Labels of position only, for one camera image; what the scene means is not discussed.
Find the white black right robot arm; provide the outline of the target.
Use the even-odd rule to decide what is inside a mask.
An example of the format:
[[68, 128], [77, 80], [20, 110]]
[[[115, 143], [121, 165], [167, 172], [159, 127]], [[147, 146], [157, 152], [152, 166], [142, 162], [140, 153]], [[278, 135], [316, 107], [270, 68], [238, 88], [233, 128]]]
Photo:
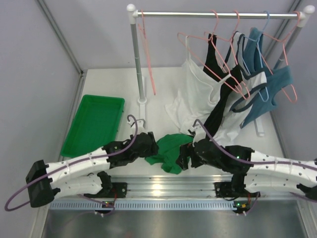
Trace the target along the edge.
[[182, 170], [206, 165], [231, 174], [228, 184], [217, 186], [222, 197], [286, 192], [312, 201], [317, 199], [316, 160], [279, 158], [249, 147], [223, 147], [202, 139], [180, 146], [176, 163]]

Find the green tank top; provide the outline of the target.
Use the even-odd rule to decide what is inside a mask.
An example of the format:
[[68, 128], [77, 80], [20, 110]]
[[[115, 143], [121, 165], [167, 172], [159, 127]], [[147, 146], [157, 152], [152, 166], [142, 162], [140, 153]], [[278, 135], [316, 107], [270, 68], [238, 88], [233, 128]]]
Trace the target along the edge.
[[189, 144], [193, 137], [185, 134], [168, 134], [157, 141], [158, 153], [145, 158], [150, 165], [160, 164], [161, 169], [169, 174], [178, 175], [182, 169], [176, 160], [180, 155], [180, 146]]

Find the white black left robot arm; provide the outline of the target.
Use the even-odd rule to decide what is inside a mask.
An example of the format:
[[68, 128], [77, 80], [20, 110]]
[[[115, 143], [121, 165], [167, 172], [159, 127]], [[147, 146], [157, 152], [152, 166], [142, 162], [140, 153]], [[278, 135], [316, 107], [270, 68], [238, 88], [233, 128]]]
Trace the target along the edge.
[[156, 155], [158, 150], [154, 134], [142, 132], [67, 161], [36, 161], [26, 176], [30, 206], [42, 207], [56, 198], [77, 194], [106, 197], [112, 191], [108, 170]]

